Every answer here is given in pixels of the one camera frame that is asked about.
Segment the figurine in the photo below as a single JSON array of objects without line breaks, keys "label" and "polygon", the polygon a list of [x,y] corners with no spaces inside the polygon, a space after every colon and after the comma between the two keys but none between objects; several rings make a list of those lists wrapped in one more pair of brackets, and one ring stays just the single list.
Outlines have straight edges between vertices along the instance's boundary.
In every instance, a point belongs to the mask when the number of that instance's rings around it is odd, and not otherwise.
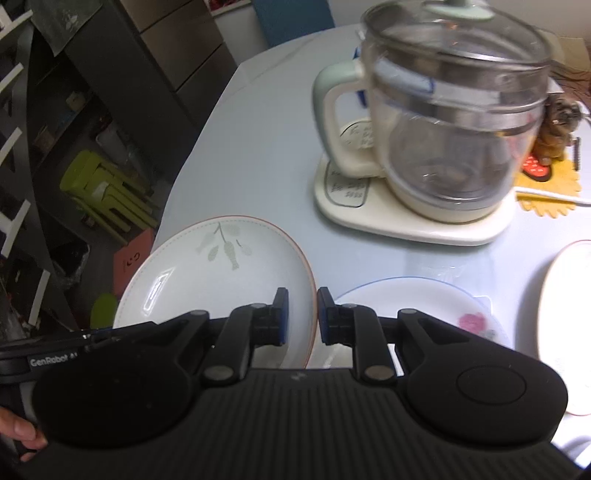
[{"label": "figurine", "polygon": [[583,118],[579,104],[563,93],[550,93],[533,153],[541,165],[549,166],[555,158],[563,158],[564,149],[573,144],[571,132]]}]

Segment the glass kettle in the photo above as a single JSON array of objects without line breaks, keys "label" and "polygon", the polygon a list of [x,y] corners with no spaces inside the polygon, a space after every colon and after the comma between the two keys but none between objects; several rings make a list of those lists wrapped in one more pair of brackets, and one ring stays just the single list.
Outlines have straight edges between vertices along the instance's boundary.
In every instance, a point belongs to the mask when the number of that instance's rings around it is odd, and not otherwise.
[{"label": "glass kettle", "polygon": [[[529,153],[550,48],[520,20],[462,1],[388,2],[363,15],[361,58],[314,82],[324,149],[348,177],[385,177],[412,210],[451,223],[491,213]],[[340,142],[336,98],[366,90],[374,147]]]}]

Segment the plate with leaf pattern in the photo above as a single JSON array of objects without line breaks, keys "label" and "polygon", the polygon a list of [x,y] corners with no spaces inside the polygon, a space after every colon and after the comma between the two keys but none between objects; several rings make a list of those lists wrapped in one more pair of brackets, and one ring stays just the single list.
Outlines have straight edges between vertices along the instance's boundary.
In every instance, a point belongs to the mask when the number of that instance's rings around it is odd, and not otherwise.
[{"label": "plate with leaf pattern", "polygon": [[317,323],[312,270],[291,237],[253,217],[205,220],[163,243],[129,282],[114,327],[162,323],[199,309],[226,317],[240,305],[272,303],[278,287],[289,291],[287,343],[257,348],[252,364],[301,368]]}]

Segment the white cable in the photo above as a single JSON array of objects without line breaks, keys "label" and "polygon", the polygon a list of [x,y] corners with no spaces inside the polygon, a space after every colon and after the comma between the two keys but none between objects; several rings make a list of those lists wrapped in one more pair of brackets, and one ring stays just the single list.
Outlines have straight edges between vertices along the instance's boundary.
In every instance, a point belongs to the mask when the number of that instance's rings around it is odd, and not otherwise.
[{"label": "white cable", "polygon": [[573,197],[571,195],[562,195],[561,193],[547,192],[545,190],[529,189],[526,187],[514,187],[515,193],[525,193],[527,195],[538,195],[540,197],[546,197],[554,200],[561,200],[563,202],[572,202],[577,205],[591,206],[591,199],[582,199],[579,197]]}]

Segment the black cabinet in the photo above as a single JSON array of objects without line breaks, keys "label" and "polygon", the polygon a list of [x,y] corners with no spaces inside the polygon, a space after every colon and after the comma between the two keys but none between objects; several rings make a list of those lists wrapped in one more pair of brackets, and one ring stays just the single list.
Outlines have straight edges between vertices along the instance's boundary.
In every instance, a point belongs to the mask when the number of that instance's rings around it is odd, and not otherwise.
[{"label": "black cabinet", "polygon": [[170,181],[236,70],[203,0],[105,0],[66,54]]}]

